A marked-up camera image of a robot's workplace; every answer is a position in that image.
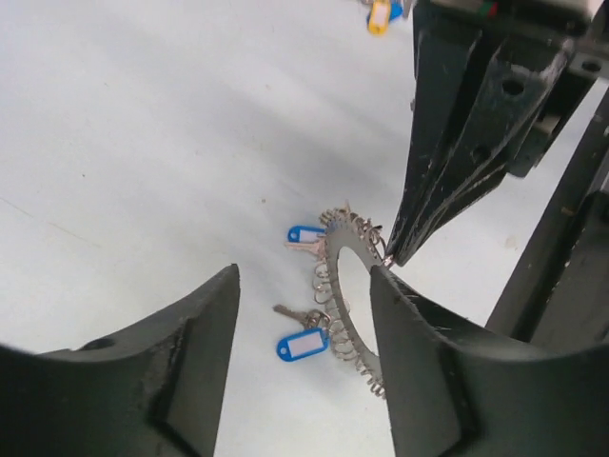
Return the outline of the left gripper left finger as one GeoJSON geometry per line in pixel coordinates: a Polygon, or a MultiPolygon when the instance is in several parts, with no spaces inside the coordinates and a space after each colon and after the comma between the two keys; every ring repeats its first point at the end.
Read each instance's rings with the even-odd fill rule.
{"type": "Polygon", "coordinates": [[[76,350],[1,349],[5,456],[210,456],[240,301],[236,265],[76,350]]]}

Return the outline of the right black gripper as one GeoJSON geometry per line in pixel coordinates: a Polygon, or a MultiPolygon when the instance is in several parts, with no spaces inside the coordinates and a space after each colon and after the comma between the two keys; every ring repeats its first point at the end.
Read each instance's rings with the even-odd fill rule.
{"type": "Polygon", "coordinates": [[[387,253],[404,265],[445,221],[503,177],[508,143],[530,128],[568,66],[608,78],[606,1],[418,1],[416,92],[403,197],[387,253]],[[481,37],[471,25],[507,37],[481,37]]]}

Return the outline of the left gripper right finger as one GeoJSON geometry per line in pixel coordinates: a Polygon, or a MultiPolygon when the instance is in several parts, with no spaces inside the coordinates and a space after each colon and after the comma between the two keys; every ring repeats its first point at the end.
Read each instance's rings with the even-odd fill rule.
{"type": "Polygon", "coordinates": [[[371,270],[399,456],[604,456],[608,347],[552,353],[496,334],[371,270]]]}

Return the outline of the metal key organizer ring disc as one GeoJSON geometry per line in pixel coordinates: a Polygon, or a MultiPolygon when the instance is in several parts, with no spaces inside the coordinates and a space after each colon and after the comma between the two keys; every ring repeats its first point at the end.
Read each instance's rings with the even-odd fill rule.
{"type": "Polygon", "coordinates": [[[385,388],[369,295],[370,271],[384,263],[382,228],[350,206],[328,209],[320,220],[323,255],[314,273],[315,301],[329,315],[330,349],[384,399],[385,388]]]}

